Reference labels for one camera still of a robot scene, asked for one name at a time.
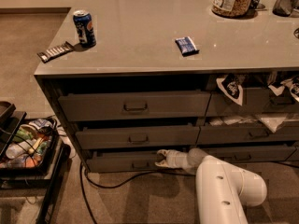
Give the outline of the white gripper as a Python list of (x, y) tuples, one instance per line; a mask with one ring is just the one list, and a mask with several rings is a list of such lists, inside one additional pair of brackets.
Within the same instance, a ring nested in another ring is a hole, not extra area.
[(165, 160), (156, 161), (155, 165), (159, 168), (182, 168), (188, 167), (188, 154), (177, 150), (160, 149), (158, 155), (163, 155)]

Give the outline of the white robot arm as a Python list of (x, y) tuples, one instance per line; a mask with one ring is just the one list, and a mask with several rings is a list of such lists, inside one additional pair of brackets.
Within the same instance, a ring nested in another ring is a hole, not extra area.
[(195, 175), (200, 224), (249, 224), (243, 207), (258, 206), (267, 196), (267, 186), (260, 175), (200, 148), (189, 152), (160, 149), (157, 153), (164, 158), (156, 166), (180, 168)]

